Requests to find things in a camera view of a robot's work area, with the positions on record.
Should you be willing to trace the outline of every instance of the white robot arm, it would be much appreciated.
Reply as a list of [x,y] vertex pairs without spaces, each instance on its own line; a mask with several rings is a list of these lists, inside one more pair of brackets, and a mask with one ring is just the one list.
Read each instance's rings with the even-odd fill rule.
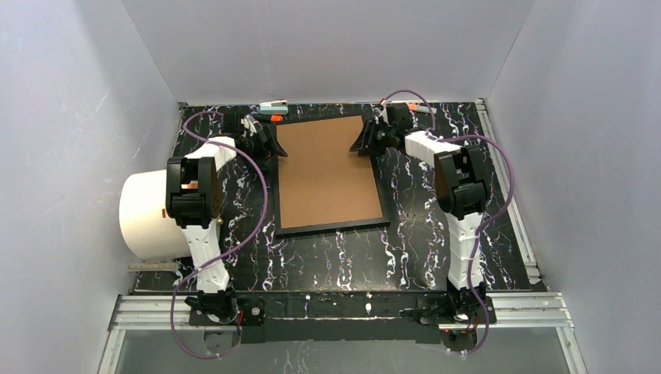
[[[461,147],[456,144],[439,143],[418,131],[404,138],[406,154],[424,161],[434,167],[434,155],[439,153],[457,153]],[[475,240],[475,229],[482,223],[482,212],[473,212],[459,219],[452,213],[445,213],[450,232],[450,272],[447,279],[458,289],[468,287],[468,262]],[[479,267],[479,253],[472,263],[470,274],[473,284],[482,283],[482,271]]]
[[247,152],[257,160],[273,155],[286,157],[268,127],[251,115],[226,115],[223,136],[208,139],[198,150],[168,160],[165,207],[182,229],[193,264],[199,271],[197,290],[216,294],[228,289],[230,277],[222,261],[202,266],[221,254],[218,244],[221,189],[217,173],[236,157],[232,148]]
[[[211,157],[214,159],[215,172],[218,173],[229,161],[236,157],[236,152],[219,146],[218,143],[228,144],[235,146],[232,138],[227,136],[217,136],[209,139],[209,142],[203,144],[198,150],[186,155],[184,158],[188,160],[199,160],[203,157]],[[189,183],[186,188],[197,189],[200,187],[199,181],[194,180]],[[220,227],[218,226],[218,216],[211,217],[206,224],[199,222],[199,224],[187,224],[182,228],[188,246],[190,247],[190,255],[193,258],[193,265],[200,268],[202,264],[218,257],[221,254],[221,249],[218,244]],[[215,293],[217,291],[224,291],[229,283],[229,274],[225,269],[222,261],[216,261],[208,266],[204,271],[200,271],[197,275],[197,289],[206,293]]]
[[435,306],[419,305],[402,315],[414,316],[418,320],[431,314],[444,317],[471,315],[480,307],[472,288],[482,300],[486,298],[479,251],[475,251],[474,259],[471,258],[478,240],[475,231],[482,222],[490,193],[482,151],[476,146],[438,142],[424,131],[415,131],[406,104],[388,104],[377,118],[365,120],[350,151],[364,156],[380,156],[389,147],[434,168],[437,201],[445,212],[450,232],[451,262],[445,297]]

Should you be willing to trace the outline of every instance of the black marble table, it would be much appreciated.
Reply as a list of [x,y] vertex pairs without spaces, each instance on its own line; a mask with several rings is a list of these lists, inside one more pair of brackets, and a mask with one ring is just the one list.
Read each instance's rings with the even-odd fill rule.
[[[433,104],[438,109],[437,135],[483,134],[473,103]],[[326,115],[364,115],[375,104],[292,104],[288,119]],[[198,111],[255,112],[256,106],[188,107],[183,118]],[[414,113],[416,126],[431,126],[429,115]],[[190,126],[201,136],[219,131],[218,115],[204,115]],[[174,155],[184,156],[200,144],[179,130]],[[492,197],[485,219],[504,202],[490,153],[482,145]],[[273,206],[256,239],[225,260],[237,291],[421,291],[444,290],[449,270],[447,220],[433,189],[433,169],[396,150],[379,159],[380,176],[396,211],[387,228],[335,232],[296,238],[274,237]],[[263,197],[254,170],[243,160],[232,161],[221,173],[224,193],[221,251],[243,240],[254,228]],[[527,291],[528,282],[512,223],[507,214],[481,236],[480,262],[492,291]],[[180,259],[179,273],[140,273],[133,292],[170,292],[192,269],[190,258]],[[187,285],[194,290],[194,284]]]

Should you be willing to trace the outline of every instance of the paper towel roll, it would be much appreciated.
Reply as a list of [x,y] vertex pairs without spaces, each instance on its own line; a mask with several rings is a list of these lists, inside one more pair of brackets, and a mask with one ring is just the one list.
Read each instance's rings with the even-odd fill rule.
[[165,169],[126,179],[119,199],[119,227],[126,245],[141,259],[190,256],[181,228],[165,213]]

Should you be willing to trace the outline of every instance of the white enclosure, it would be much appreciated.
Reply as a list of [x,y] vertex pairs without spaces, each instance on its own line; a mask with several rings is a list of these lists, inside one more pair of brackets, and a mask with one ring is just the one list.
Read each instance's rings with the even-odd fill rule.
[[122,184],[177,102],[486,98],[588,370],[661,372],[661,4],[3,0],[0,372],[95,372],[133,277]]
[[487,101],[590,372],[661,372],[661,3],[537,0]]
[[533,0],[124,0],[177,101],[489,95]]
[[121,2],[0,2],[0,372],[96,372],[134,277],[117,220],[178,108]]

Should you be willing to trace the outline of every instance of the metal frame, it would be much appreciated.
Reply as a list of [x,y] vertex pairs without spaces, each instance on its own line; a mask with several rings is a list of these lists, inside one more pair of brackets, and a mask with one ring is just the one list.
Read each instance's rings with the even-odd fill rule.
[[[484,136],[495,141],[496,137],[493,134],[493,127],[491,126],[489,115],[486,112],[484,100],[476,100],[475,107],[477,108],[479,122],[484,130]],[[500,182],[501,192],[506,195],[510,188],[510,179],[507,176],[505,161],[500,152],[495,150],[491,145],[489,145],[489,152],[491,153],[493,165],[496,167],[496,176]],[[536,284],[542,280],[542,277],[537,268],[537,260],[535,259],[535,253],[532,252],[532,246],[528,240],[528,234],[525,232],[525,226],[523,225],[523,219],[518,210],[516,198],[512,199],[512,203],[507,208],[507,212],[510,214],[512,226],[514,227],[514,235],[516,235],[519,251],[521,251],[521,257],[525,265],[525,271],[528,274],[528,279],[531,284]]]
[[[574,338],[574,322],[560,292],[490,292],[498,322],[492,328],[554,327],[571,374],[583,374],[585,365]],[[233,326],[190,326],[185,296],[176,298],[174,321],[178,330],[235,331]],[[112,314],[100,374],[114,373],[128,330],[170,330],[171,296],[119,296]],[[439,329],[454,329],[442,324]]]

